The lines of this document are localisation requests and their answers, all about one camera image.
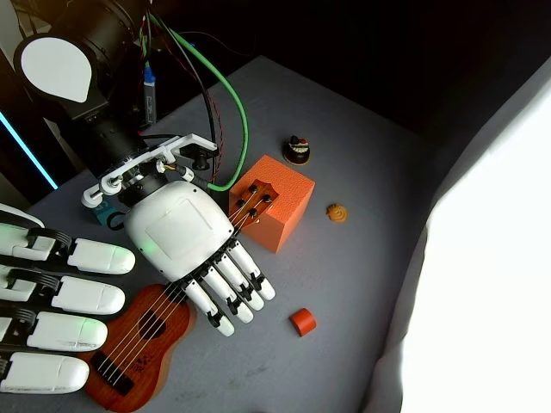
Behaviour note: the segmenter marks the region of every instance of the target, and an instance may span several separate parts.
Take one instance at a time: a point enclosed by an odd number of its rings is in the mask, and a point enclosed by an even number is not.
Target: green cable
[[[150,15],[150,19],[158,28],[162,29],[162,26],[158,22],[157,18],[155,18],[154,15]],[[245,163],[245,157],[247,156],[247,147],[249,146],[249,125],[247,123],[247,114],[245,113],[245,108],[243,108],[243,104],[239,100],[239,96],[236,93],[236,91],[233,89],[233,87],[230,85],[230,83],[226,80],[226,78],[216,69],[212,63],[210,63],[207,58],[205,58],[202,54],[200,54],[197,49],[195,49],[193,46],[191,46],[178,32],[170,29],[172,32],[172,35],[176,38],[178,43],[180,43],[182,46],[184,46],[186,49],[188,49],[189,52],[191,52],[201,63],[203,63],[217,78],[220,80],[220,82],[226,87],[227,91],[232,96],[233,100],[235,101],[235,104],[238,107],[239,115],[241,116],[241,126],[243,127],[243,144],[241,146],[241,155],[239,155],[238,165],[235,168],[235,172],[233,172],[232,178],[228,181],[226,185],[218,186],[213,183],[209,183],[207,185],[207,188],[212,189],[213,191],[217,192],[224,192],[227,191],[229,188],[232,187],[232,185],[238,180],[239,174],[241,173],[241,169],[243,168],[243,163]]]

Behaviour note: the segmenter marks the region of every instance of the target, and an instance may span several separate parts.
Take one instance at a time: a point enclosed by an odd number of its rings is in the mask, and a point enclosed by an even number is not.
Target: table top
[[[241,236],[275,287],[275,299],[255,313],[250,324],[233,318],[236,331],[230,338],[199,315],[193,332],[174,351],[164,389],[141,411],[355,411],[384,344],[418,236],[411,197],[423,156],[421,143],[389,120],[266,58],[251,61],[229,79],[249,115],[251,140],[244,170],[263,154],[282,161],[282,142],[295,134],[308,139],[312,155],[307,165],[292,167],[317,185],[304,218],[278,254]],[[240,119],[220,84],[211,94],[224,124],[219,175],[224,182],[238,159]],[[196,97],[149,133],[207,137],[202,105]],[[30,212],[73,237],[134,250],[135,269],[108,278],[127,293],[128,305],[141,288],[164,279],[124,231],[101,227],[81,206],[82,191],[93,183],[86,171]],[[326,207],[335,202],[349,209],[345,223],[325,216]],[[302,338],[288,321],[301,307],[318,320],[316,330]],[[63,396],[2,394],[0,405],[6,413],[103,411],[84,391]]]

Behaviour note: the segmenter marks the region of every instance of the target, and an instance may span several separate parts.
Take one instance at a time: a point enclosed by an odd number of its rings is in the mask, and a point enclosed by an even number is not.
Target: orange cube
[[[299,224],[316,182],[264,155],[230,189],[230,210],[256,179],[270,183],[279,196],[260,216],[260,222],[244,228],[243,233],[277,252]]]

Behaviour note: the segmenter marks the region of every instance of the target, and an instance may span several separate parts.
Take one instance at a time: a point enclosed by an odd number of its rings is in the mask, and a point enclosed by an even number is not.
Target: dark background
[[[30,3],[53,19],[65,0]],[[425,173],[434,184],[551,54],[551,3],[545,1],[159,0],[154,5],[174,29],[210,33],[247,55],[229,52],[202,34],[184,35],[225,74],[262,54],[419,134],[430,151]],[[165,50],[155,52],[151,62],[161,114],[198,94]],[[135,59],[127,63],[138,86],[140,69]],[[214,78],[197,67],[205,84],[212,84]],[[132,81],[130,95],[139,106],[136,86]]]

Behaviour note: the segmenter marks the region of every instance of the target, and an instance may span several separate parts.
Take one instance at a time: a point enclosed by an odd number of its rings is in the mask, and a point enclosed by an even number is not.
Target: red wire
[[[182,60],[180,58],[178,58],[176,56],[176,54],[174,54],[172,52],[172,50],[170,49],[170,46],[169,44],[166,42],[166,40],[164,39],[164,36],[161,35],[161,40],[163,41],[164,43],[164,46],[166,47],[166,49],[169,51],[169,53],[172,55],[172,57],[174,57],[174,59],[176,59],[176,61],[180,64],[180,66],[187,72],[189,73],[189,75],[194,79],[194,80],[197,80],[195,78],[195,75],[193,74],[193,72],[188,69],[188,66],[186,66]],[[216,163],[216,166],[214,167],[214,174],[212,175],[212,177],[210,178],[210,182],[214,181],[214,178],[216,178],[216,176],[218,175],[218,173],[220,172],[220,165],[221,165],[221,162],[222,162],[222,150],[224,148],[224,128],[222,127],[222,121],[220,120],[220,112],[218,111],[218,108],[216,107],[216,102],[214,101],[213,97],[210,96],[210,93],[208,93],[207,91],[207,96],[208,96],[208,100],[210,101],[211,105],[213,106],[213,109],[214,109],[214,112],[216,113],[216,119],[218,121],[218,127],[220,129],[220,154],[218,155],[218,162]]]

